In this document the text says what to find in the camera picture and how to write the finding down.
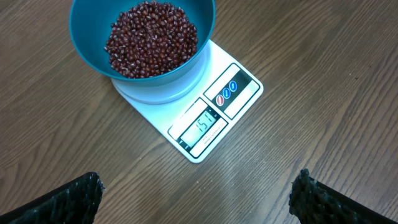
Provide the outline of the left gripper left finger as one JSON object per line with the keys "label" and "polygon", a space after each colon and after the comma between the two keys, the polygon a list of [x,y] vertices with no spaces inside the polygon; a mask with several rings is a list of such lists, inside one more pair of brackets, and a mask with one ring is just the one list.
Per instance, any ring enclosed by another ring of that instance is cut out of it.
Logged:
{"label": "left gripper left finger", "polygon": [[92,224],[104,192],[96,172],[84,175],[59,188],[1,215],[1,223],[79,223]]}

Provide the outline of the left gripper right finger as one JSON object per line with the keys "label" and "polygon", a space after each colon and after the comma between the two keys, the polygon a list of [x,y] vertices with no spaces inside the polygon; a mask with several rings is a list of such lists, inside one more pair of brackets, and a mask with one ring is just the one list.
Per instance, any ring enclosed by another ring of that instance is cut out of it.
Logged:
{"label": "left gripper right finger", "polygon": [[397,224],[313,179],[308,169],[292,182],[289,213],[303,224]]}

